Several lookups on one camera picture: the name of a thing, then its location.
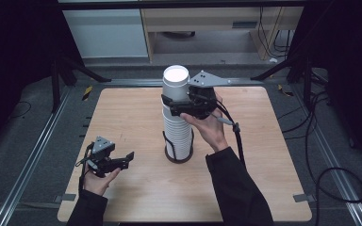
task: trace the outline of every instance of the forearm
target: forearm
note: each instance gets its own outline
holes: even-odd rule
[[[206,162],[225,225],[273,225],[266,200],[231,148]]]
[[[82,190],[67,225],[102,226],[106,206],[107,198]]]

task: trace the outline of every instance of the wooden table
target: wooden table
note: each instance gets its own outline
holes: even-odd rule
[[[234,121],[239,122],[248,171],[269,203],[275,221],[308,221],[303,194],[287,145],[275,118],[267,91],[260,87],[215,88]],[[116,143],[112,158],[135,152],[107,189],[105,221],[202,222],[222,221],[205,156],[213,153],[195,131],[192,158],[170,162],[164,153],[161,88],[104,89],[80,150],[97,136]],[[233,149],[237,142],[230,126],[224,130]],[[81,168],[74,168],[66,193],[77,194]],[[63,201],[58,219],[67,221],[76,201]]]

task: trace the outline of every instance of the wall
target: wall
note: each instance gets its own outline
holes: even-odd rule
[[[103,1],[59,0],[60,3]],[[63,13],[83,59],[148,57],[138,9],[67,10]]]

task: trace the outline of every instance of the person's right hand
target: person's right hand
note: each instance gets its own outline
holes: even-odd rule
[[[216,93],[217,100],[222,101],[222,97]],[[216,108],[212,114],[216,117],[222,117],[222,112]],[[180,117],[187,123],[195,126],[201,133],[202,138],[211,146],[214,152],[218,152],[228,148],[227,140],[225,139],[222,122],[219,122],[216,117],[209,115],[204,120],[198,120],[187,113],[181,113]]]

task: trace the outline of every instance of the black cloth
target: black cloth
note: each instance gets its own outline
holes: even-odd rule
[[[206,163],[224,225],[273,225],[266,200],[230,147],[207,155]],[[102,225],[106,206],[106,198],[83,190],[67,225]]]

